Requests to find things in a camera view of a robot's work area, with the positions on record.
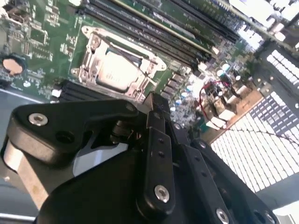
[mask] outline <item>black plastic bracket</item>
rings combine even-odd
[[[144,176],[137,196],[140,213],[156,220],[167,217],[175,207],[171,140],[165,134],[163,114],[160,108],[148,113],[142,160]]]
[[[47,124],[32,124],[28,118],[33,113],[44,115]],[[25,105],[13,111],[7,135],[17,149],[46,164],[63,166],[81,149],[84,133],[91,125],[137,115],[138,110],[126,100]]]

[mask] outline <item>vent grille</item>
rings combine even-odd
[[[273,92],[211,146],[257,192],[299,172],[298,144],[299,119]]]
[[[275,66],[275,68],[293,85],[299,83],[299,68],[297,68],[292,62],[286,59],[277,50],[274,50],[272,54],[267,57],[267,61]]]

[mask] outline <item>red wire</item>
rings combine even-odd
[[[199,92],[199,104],[200,104],[200,108],[201,108],[201,110],[202,110],[204,116],[205,116],[209,121],[211,121],[211,120],[207,117],[206,111],[205,111],[204,107],[203,107],[202,104],[201,104],[201,91],[204,90],[204,89],[206,89],[207,87],[209,87],[211,84],[214,84],[214,83],[222,83],[222,84],[224,84],[225,87],[228,87],[228,86],[229,86],[228,83],[223,82],[223,81],[213,81],[213,82],[209,82],[208,84],[204,85],[204,86],[201,88],[201,90],[200,90],[200,92]],[[214,124],[213,122],[212,122],[212,124],[215,125],[217,128],[223,129],[222,127],[218,127],[218,126],[217,126],[216,124]]]

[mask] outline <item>ram slot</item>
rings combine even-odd
[[[132,26],[135,26],[139,29],[142,29],[143,32],[154,36],[155,38],[168,43],[172,47],[184,52],[185,54],[191,57],[199,57],[199,60],[204,60],[204,52],[195,49],[194,47],[184,43],[177,37],[157,28],[155,25],[150,24],[148,21],[138,17],[137,15],[124,12],[123,9],[111,2],[105,0],[90,0],[90,4],[94,5],[101,10],[106,11],[109,14],[114,15],[115,17],[126,21]]]
[[[193,16],[195,16],[198,20],[208,25],[212,30],[214,30],[216,33],[218,33],[225,39],[233,43],[235,43],[239,39],[238,34],[234,33],[232,30],[228,29],[227,27],[224,27],[221,23],[211,18],[207,14],[204,14],[195,6],[187,4],[184,0],[169,0],[169,1],[180,6],[182,8],[182,11],[186,11],[192,14]]]
[[[199,35],[200,30],[198,30],[197,28],[190,28],[188,27],[185,23],[177,20],[176,18],[169,16],[167,13],[159,10],[159,8],[154,7],[152,4],[150,4],[148,1],[146,0],[134,0],[138,3],[140,3],[141,5],[149,8],[152,12],[153,12],[153,16],[155,17],[156,15],[159,15],[161,17],[166,18],[167,20],[169,20],[171,23],[175,24],[176,26],[180,27],[181,29],[184,29],[188,32],[190,32],[192,35],[195,36],[195,39],[202,42],[204,41],[208,46],[213,47],[215,44],[212,40],[204,37],[203,35]]]
[[[114,16],[106,12],[100,11],[99,9],[91,5],[85,6],[85,13],[111,27],[118,29],[119,31],[122,31],[123,33],[125,33],[125,35],[129,36],[134,41],[140,42],[144,45],[148,45],[156,52],[161,52],[165,55],[169,55],[170,57],[188,66],[197,64],[195,58],[183,54],[181,51],[174,49],[169,44],[161,42],[150,35],[145,35],[142,30],[130,26],[125,21],[119,20]]]

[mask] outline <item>electronic component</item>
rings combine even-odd
[[[25,58],[11,54],[2,59],[2,66],[9,75],[19,75],[26,69]]]
[[[84,26],[81,30],[89,39],[87,50],[82,65],[71,72],[86,86],[139,101],[148,83],[156,85],[155,73],[166,70],[152,52],[105,29]]]

